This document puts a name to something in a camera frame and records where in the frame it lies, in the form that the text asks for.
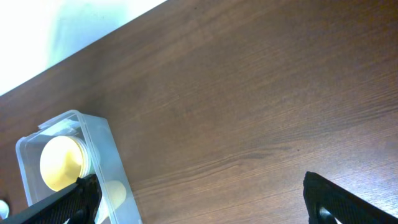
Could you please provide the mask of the clear plastic container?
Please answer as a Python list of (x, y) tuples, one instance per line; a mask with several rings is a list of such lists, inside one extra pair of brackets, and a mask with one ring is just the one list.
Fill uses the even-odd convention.
[(142, 219), (113, 135), (106, 119), (77, 110), (66, 111), (39, 125), (39, 130), (16, 143), (16, 154), (21, 171), (27, 204), (33, 204), (54, 193), (40, 174), (40, 155), (44, 146), (56, 136), (71, 136), (82, 139), (88, 146), (91, 160), (103, 197), (108, 200), (105, 183), (117, 180), (126, 188), (126, 199), (103, 223), (140, 224)]

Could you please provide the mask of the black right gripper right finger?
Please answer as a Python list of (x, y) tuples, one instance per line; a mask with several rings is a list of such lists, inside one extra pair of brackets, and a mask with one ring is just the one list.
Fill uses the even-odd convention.
[(397, 218), (314, 172), (303, 181), (309, 223), (397, 223)]

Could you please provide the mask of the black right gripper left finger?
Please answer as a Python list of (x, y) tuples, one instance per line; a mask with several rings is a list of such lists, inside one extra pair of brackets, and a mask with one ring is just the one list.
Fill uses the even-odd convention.
[(102, 198), (95, 174), (77, 178), (76, 182), (33, 204), (2, 224), (71, 223), (94, 224)]

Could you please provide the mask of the green plastic bowl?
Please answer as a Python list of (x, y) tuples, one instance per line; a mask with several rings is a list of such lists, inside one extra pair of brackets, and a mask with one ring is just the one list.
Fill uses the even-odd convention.
[(88, 146), (85, 144), (85, 142), (82, 139), (80, 139), (78, 137), (73, 137), (73, 139), (79, 146), (81, 153), (82, 153), (83, 162), (81, 165), (80, 178), (86, 177), (89, 174), (94, 174), (95, 170), (93, 167), (93, 163), (91, 160)]

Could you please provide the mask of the yellow plastic cup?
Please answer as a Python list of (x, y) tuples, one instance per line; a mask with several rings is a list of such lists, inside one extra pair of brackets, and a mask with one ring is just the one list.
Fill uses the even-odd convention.
[(106, 190), (108, 191), (108, 200), (104, 197), (101, 198), (95, 222), (103, 223), (108, 217), (110, 212), (114, 212), (126, 199), (126, 188), (117, 180), (112, 180), (105, 183)]

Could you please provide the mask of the white plastic spoon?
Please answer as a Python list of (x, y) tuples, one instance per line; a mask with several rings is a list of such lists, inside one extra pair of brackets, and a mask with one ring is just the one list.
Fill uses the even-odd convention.
[(0, 216), (1, 216), (1, 219), (5, 220), (9, 216), (9, 212), (10, 212), (10, 209), (9, 209), (8, 204), (5, 201), (0, 200)]

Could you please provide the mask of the yellow plastic bowl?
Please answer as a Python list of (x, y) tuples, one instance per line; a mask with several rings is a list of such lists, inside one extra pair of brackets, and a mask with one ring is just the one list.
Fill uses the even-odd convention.
[(69, 136), (56, 136), (43, 148), (39, 169), (46, 186), (58, 192), (83, 175), (83, 152)]

